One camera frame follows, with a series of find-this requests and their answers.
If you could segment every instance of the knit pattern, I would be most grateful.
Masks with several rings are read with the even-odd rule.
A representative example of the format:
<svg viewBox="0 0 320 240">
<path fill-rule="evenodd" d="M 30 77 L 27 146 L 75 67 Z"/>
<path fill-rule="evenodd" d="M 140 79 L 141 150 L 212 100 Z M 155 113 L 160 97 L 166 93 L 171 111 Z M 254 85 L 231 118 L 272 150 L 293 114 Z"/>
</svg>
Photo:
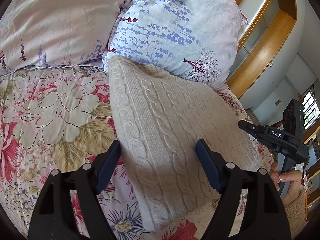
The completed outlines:
<svg viewBox="0 0 320 240">
<path fill-rule="evenodd" d="M 117 136 L 146 230 L 161 229 L 217 195 L 196 157 L 197 140 L 241 169 L 256 170 L 249 136 L 209 86 L 154 65 L 143 72 L 119 55 L 108 66 Z"/>
</svg>

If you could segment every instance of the bedsheet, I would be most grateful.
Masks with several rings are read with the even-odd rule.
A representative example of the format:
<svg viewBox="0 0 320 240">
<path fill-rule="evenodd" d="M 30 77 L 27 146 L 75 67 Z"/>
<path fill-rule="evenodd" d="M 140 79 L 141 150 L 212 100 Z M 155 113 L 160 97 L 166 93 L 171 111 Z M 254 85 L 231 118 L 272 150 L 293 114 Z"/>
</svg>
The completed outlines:
<svg viewBox="0 0 320 240">
<path fill-rule="evenodd" d="M 108 84 L 108 73 L 90 66 L 21 69 L 0 78 L 0 204 L 25 237 L 50 171 L 76 170 L 116 139 Z M 250 120 L 230 90 L 219 95 L 239 119 Z M 273 161 L 269 151 L 252 137 L 251 141 L 261 166 L 269 170 Z M 246 197 L 243 191 L 232 234 L 239 230 Z M 88 236 L 75 191 L 71 200 L 79 231 Z M 219 197 L 159 232 L 146 232 L 120 159 L 98 200 L 119 240 L 197 240 Z"/>
</svg>

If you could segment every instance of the pillow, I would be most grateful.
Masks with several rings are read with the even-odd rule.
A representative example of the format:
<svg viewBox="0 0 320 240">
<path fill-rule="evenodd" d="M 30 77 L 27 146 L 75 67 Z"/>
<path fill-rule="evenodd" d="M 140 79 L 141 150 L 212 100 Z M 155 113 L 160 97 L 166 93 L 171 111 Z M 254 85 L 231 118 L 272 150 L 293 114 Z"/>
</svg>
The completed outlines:
<svg viewBox="0 0 320 240">
<path fill-rule="evenodd" d="M 145 230 L 156 231 L 217 195 L 196 158 L 198 139 L 242 169 L 259 168 L 248 134 L 209 86 L 155 73 L 154 65 L 146 66 L 155 73 L 149 76 L 119 55 L 108 66 L 114 124 Z"/>
<path fill-rule="evenodd" d="M 133 0 L 111 34 L 105 70 L 119 54 L 224 91 L 241 22 L 235 0 Z"/>
<path fill-rule="evenodd" d="M 13 0 L 0 20 L 0 75 L 101 58 L 125 0 Z"/>
</svg>

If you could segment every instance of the screw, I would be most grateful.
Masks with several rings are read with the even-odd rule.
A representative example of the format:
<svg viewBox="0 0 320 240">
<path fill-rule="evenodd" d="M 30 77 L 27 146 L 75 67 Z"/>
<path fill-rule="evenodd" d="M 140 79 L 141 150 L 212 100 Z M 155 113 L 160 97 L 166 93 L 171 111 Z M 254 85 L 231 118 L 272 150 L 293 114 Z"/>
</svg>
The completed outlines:
<svg viewBox="0 0 320 240">
<path fill-rule="evenodd" d="M 51 171 L 51 175 L 52 176 L 56 176 L 59 174 L 59 170 L 58 169 L 54 169 L 53 171 Z"/>
<path fill-rule="evenodd" d="M 266 175 L 267 171 L 264 168 L 259 169 L 260 174 Z"/>
<path fill-rule="evenodd" d="M 83 164 L 82 169 L 89 170 L 91 168 L 91 166 L 92 165 L 90 163 L 85 163 L 85 164 Z"/>
<path fill-rule="evenodd" d="M 227 166 L 227 168 L 229 168 L 229 169 L 234 169 L 234 168 L 236 167 L 236 165 L 235 165 L 234 163 L 232 163 L 232 162 L 228 162 L 228 163 L 226 164 L 226 166 Z"/>
</svg>

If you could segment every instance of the fuzzy beige sleeve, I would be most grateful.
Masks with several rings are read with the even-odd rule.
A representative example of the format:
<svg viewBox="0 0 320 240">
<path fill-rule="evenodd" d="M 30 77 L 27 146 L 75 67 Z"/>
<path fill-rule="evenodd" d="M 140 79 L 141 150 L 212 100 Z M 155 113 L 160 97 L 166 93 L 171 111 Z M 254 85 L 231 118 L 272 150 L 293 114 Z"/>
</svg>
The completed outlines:
<svg viewBox="0 0 320 240">
<path fill-rule="evenodd" d="M 294 239 L 306 225 L 307 218 L 305 208 L 305 194 L 302 190 L 294 202 L 284 207 L 289 220 L 292 239 Z"/>
</svg>

